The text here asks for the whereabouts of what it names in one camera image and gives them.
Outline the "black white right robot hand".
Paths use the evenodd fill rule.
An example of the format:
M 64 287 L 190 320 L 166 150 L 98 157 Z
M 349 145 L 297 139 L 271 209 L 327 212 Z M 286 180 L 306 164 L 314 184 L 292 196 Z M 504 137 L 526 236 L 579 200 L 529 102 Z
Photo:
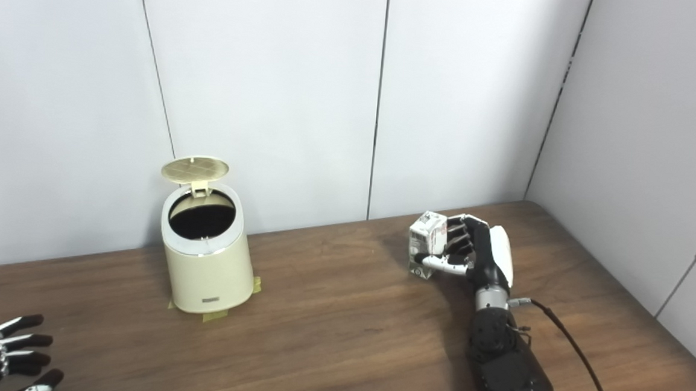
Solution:
M 424 278 L 433 273 L 464 277 L 477 288 L 513 286 L 511 244 L 502 226 L 470 214 L 446 217 L 428 211 L 410 231 L 410 271 Z

